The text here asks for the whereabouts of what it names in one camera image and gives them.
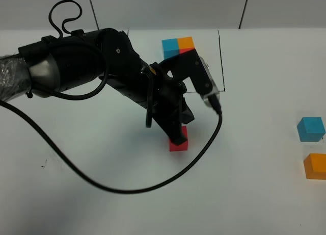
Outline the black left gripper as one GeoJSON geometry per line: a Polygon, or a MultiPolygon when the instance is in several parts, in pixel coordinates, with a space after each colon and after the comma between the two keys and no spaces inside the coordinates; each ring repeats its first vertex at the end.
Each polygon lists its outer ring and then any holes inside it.
{"type": "Polygon", "coordinates": [[[183,82],[172,81],[159,64],[140,63],[120,74],[111,74],[109,85],[146,109],[146,124],[154,120],[173,144],[187,141],[181,124],[195,118],[183,97],[186,87],[183,82]]]}

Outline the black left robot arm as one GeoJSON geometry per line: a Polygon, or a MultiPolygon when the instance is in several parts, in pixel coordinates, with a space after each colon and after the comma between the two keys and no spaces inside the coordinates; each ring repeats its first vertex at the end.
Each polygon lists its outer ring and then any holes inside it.
{"type": "Polygon", "coordinates": [[[162,63],[147,64],[123,31],[76,30],[46,36],[1,58],[1,100],[23,94],[85,100],[111,86],[146,109],[146,126],[156,122],[175,145],[187,141],[182,126],[193,121],[185,84],[168,76],[162,63]]]}

